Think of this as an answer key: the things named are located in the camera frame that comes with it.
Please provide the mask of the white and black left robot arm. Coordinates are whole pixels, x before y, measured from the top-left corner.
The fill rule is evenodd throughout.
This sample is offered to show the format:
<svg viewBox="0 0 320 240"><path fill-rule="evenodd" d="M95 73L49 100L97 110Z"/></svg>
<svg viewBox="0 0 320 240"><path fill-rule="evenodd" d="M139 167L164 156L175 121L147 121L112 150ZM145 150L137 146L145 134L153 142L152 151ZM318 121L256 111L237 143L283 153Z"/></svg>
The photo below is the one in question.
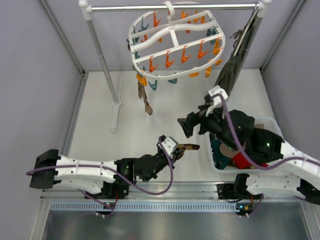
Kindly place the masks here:
<svg viewBox="0 0 320 240"><path fill-rule="evenodd" d="M130 186L137 181L156 179L166 167L172 172L174 163L184 156L185 151L194 148L165 135L159 137L156 147L154 155L115 161L78 160L60 155L57 149L50 149L39 155L34 168L27 172L31 176L29 186L48 190L58 185L85 191L96 198L114 198L115 194L119 194L124 199Z"/></svg>

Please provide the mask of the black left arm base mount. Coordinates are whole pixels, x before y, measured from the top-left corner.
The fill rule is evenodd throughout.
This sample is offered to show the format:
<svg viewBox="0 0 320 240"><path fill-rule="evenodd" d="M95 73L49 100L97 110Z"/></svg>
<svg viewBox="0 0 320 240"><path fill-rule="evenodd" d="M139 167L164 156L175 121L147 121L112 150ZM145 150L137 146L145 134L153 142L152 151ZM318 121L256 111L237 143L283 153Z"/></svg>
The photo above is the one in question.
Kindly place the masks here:
<svg viewBox="0 0 320 240"><path fill-rule="evenodd" d="M129 186L122 183L103 183L100 193L85 192L95 199L123 200L129 194Z"/></svg>

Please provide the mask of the beige ribbed sock striped cuff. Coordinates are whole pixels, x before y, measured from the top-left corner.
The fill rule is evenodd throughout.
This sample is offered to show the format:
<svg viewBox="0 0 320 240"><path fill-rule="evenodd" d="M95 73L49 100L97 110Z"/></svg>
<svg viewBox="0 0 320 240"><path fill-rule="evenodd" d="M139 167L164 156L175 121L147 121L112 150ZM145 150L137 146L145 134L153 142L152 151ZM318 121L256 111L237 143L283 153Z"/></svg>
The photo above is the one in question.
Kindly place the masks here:
<svg viewBox="0 0 320 240"><path fill-rule="evenodd" d="M224 157L227 157L229 159L228 165L230 166L235 164L234 158L237 162L246 160L239 150L234 150L224 143L221 143L221 145L219 146L219 150Z"/></svg>

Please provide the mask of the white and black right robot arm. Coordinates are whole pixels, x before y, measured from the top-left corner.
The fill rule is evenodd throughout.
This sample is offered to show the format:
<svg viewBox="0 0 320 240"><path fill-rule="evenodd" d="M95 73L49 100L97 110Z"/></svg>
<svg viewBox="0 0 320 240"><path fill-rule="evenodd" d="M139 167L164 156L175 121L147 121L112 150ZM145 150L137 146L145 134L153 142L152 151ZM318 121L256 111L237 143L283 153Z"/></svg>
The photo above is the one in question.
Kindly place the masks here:
<svg viewBox="0 0 320 240"><path fill-rule="evenodd" d="M187 138L199 126L199 135L210 133L247 162L264 172L274 169L282 175L238 173L233 184L237 198L246 195L289 195L308 203L320 203L320 162L293 147L268 129L255 127L255 118L240 110L223 114L221 107L206 114L206 108L177 121Z"/></svg>

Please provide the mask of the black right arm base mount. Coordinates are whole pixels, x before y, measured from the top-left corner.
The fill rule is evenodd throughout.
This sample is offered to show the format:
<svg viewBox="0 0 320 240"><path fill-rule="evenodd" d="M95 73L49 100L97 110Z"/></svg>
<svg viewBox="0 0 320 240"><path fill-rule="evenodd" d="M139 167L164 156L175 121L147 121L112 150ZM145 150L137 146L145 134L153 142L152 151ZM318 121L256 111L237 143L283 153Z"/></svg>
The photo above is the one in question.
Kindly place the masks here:
<svg viewBox="0 0 320 240"><path fill-rule="evenodd" d="M236 191L233 183L217 184L217 193L219 200L225 200L229 203L238 203L242 200L259 200L262 194L251 194L247 190Z"/></svg>

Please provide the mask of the white round clip hanger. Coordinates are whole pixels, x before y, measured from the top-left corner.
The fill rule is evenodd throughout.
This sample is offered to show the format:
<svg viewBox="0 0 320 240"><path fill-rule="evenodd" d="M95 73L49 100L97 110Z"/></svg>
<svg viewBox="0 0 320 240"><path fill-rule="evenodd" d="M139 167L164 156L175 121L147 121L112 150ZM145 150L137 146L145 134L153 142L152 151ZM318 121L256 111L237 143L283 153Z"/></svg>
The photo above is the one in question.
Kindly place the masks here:
<svg viewBox="0 0 320 240"><path fill-rule="evenodd" d="M176 20L175 10L178 8L177 5L173 5L168 0L164 2L164 5L168 9L166 24L161 25L160 21L155 18L153 20L153 28L142 25L140 30L136 30L138 23L143 23L144 19L150 15L156 15L156 11L149 11L134 21L129 29L127 43L132 54L133 68L136 70L136 73L144 76L143 80L146 80L146 83L143 84L146 86L149 85L148 78L153 78L155 81L175 81L183 76L194 78L198 76L201 71L205 71L206 77L209 77L212 66L217 66L222 62L220 56L226 45L226 37L220 25L209 10L203 10L202 12L196 11L193 15L182 12L180 19ZM187 34L190 32L206 31L206 36L191 42L182 43L179 42L177 37L177 32L181 31L185 31ZM139 51L151 47L155 42L161 42L165 36L170 37L173 44L171 48L146 56L139 56ZM194 66L182 72L174 72L171 75L157 75L153 73L157 69L157 66L153 65L153 59L165 56L165 67L169 68L174 64L174 61L170 60L170 54L181 52L181 63L184 64L190 59L190 57L186 55L186 50L194 46L199 47L197 58L202 59L208 54L207 51L203 51L203 45L205 43L213 46L213 56L207 63Z"/></svg>

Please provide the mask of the brown argyle sock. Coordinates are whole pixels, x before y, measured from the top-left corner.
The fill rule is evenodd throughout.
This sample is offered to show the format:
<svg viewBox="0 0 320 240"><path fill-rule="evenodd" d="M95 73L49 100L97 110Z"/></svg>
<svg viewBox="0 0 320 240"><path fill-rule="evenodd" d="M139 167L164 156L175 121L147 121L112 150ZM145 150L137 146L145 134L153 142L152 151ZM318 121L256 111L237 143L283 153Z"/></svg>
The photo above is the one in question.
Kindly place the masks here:
<svg viewBox="0 0 320 240"><path fill-rule="evenodd" d="M144 102L144 111L151 116L153 114L153 109L151 107L151 105L148 102L148 97L147 97L147 93L145 91L145 84L147 83L146 80L143 80L144 76L137 73L136 74L136 78L137 78L137 86L138 86L138 98L139 99L143 99Z"/></svg>
<svg viewBox="0 0 320 240"><path fill-rule="evenodd" d="M178 144L176 155L177 158L181 158L186 151L197 151L200 149L200 146L197 144L186 143L186 144Z"/></svg>

